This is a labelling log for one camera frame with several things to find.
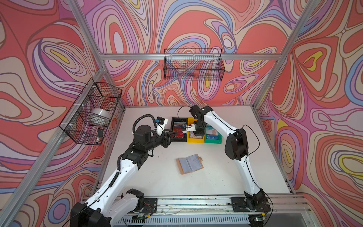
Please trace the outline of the tan leather card holder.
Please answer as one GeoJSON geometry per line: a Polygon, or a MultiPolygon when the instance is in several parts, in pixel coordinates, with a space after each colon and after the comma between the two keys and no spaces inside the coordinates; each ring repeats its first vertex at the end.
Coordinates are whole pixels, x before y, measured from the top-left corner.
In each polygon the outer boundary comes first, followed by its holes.
{"type": "Polygon", "coordinates": [[[193,173],[204,168],[202,158],[198,154],[186,158],[178,158],[176,163],[181,175],[193,173]]]}

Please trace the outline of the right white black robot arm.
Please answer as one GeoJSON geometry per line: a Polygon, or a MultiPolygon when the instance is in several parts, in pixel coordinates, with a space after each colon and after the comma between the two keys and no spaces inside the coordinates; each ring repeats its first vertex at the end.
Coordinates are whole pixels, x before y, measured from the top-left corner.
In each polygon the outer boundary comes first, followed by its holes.
{"type": "Polygon", "coordinates": [[[226,139],[225,154],[234,160],[244,183],[245,208],[249,211],[268,213],[272,210],[269,197],[255,180],[254,173],[249,160],[249,145],[246,130],[236,128],[220,118],[217,113],[209,106],[190,107],[190,114],[196,119],[192,128],[188,131],[201,136],[207,126],[213,127],[223,138],[226,139]]]}

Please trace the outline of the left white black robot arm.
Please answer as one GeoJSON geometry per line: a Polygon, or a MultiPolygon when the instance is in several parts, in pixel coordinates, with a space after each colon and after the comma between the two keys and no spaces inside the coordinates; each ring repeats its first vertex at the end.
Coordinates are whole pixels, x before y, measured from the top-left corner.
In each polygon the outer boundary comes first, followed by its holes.
{"type": "Polygon", "coordinates": [[[148,125],[139,126],[133,131],[133,141],[117,159],[117,168],[103,185],[85,203],[77,203],[71,209],[72,227],[112,227],[129,212],[143,212],[144,194],[130,189],[122,199],[116,201],[126,183],[133,178],[153,150],[167,148],[176,133],[157,126],[152,130],[148,125]]]}

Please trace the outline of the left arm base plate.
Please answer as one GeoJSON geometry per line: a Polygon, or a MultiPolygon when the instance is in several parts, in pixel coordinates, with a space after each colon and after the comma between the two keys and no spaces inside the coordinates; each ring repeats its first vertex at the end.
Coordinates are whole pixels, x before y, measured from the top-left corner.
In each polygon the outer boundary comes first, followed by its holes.
{"type": "Polygon", "coordinates": [[[139,202],[136,209],[129,211],[128,214],[154,214],[157,212],[158,198],[145,198],[143,202],[139,202]]]}

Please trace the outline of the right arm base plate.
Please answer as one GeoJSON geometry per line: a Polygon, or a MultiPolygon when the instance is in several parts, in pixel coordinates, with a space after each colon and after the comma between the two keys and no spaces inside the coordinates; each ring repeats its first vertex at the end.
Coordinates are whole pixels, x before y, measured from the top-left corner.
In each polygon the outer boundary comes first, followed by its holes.
{"type": "Polygon", "coordinates": [[[268,213],[271,211],[270,204],[265,196],[260,199],[231,197],[231,202],[228,205],[232,206],[234,212],[268,213]]]}

